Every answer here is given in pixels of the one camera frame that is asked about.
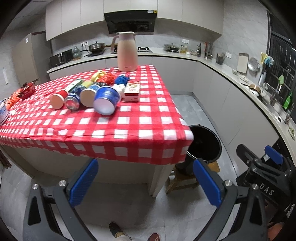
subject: blue yarn ball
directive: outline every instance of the blue yarn ball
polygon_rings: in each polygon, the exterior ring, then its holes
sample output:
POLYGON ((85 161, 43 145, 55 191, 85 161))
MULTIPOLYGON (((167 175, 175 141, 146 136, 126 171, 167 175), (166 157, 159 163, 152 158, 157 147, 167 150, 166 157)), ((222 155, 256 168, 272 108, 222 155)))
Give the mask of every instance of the blue yarn ball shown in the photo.
POLYGON ((120 84, 124 84, 126 86, 126 84, 128 83, 129 81, 129 77, 126 77, 126 76, 118 76, 114 83, 117 84, 117 85, 120 85, 120 84))

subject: black range hood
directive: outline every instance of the black range hood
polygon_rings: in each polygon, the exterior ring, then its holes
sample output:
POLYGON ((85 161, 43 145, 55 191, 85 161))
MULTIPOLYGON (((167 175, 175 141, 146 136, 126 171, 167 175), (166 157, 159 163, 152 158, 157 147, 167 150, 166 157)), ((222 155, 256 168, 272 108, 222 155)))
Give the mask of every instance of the black range hood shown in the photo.
POLYGON ((104 13, 110 34, 118 32, 153 32, 156 10, 129 10, 104 13))

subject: green bottle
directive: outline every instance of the green bottle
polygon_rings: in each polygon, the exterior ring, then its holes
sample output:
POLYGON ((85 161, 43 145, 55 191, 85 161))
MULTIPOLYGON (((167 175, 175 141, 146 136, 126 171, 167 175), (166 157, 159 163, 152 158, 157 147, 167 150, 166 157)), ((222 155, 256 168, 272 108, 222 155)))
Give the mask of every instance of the green bottle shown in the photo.
POLYGON ((290 106, 290 104, 292 103, 292 91, 290 92, 290 94, 287 96, 284 104, 283 104, 283 108, 284 110, 287 110, 290 106))

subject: metal screw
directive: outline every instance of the metal screw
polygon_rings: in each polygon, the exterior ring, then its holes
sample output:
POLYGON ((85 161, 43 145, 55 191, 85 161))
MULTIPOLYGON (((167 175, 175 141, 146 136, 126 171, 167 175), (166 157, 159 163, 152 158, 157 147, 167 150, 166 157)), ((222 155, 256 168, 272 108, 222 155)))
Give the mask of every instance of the metal screw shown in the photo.
POLYGON ((38 187, 39 187, 39 185, 37 183, 35 183, 35 184, 32 185, 32 189, 33 190, 36 190, 38 187))
POLYGON ((226 181, 224 181, 224 183, 225 183, 225 185, 228 186, 228 187, 229 187, 229 186, 232 186, 232 184, 233 184, 232 181, 230 181, 230 180, 226 180, 226 181))
POLYGON ((67 184, 67 182, 65 181, 65 180, 60 180, 59 181, 59 186, 60 187, 63 187, 63 186, 65 186, 67 184))
POLYGON ((252 184, 252 188, 253 188, 254 190, 258 190, 258 189, 259 189, 259 186, 258 186, 257 184, 255 184, 255 183, 253 183, 253 184, 252 184))

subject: floor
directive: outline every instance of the floor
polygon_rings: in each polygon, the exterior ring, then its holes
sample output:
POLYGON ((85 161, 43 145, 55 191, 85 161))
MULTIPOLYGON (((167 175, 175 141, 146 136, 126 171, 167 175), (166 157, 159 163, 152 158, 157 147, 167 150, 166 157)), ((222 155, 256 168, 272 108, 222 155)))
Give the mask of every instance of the floor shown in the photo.
MULTIPOLYGON (((188 125, 201 124, 214 130, 209 119, 192 96, 172 95, 175 105, 188 125)), ((223 147, 218 159, 222 179, 235 181, 236 175, 223 147)), ((13 235, 22 240, 22 223, 31 184, 43 186, 58 182, 55 177, 42 175, 36 180, 13 167, 1 173, 0 214, 13 235)), ((237 205, 220 236, 227 235, 237 212, 237 205)), ((156 198, 147 193, 146 184, 94 183, 76 210, 99 241, 112 241, 108 224, 115 221, 134 241, 146 241, 157 232, 162 241, 192 241, 215 211, 202 188, 188 188, 166 195, 164 188, 156 198)), ((56 207, 54 212, 65 237, 72 239, 56 207)))

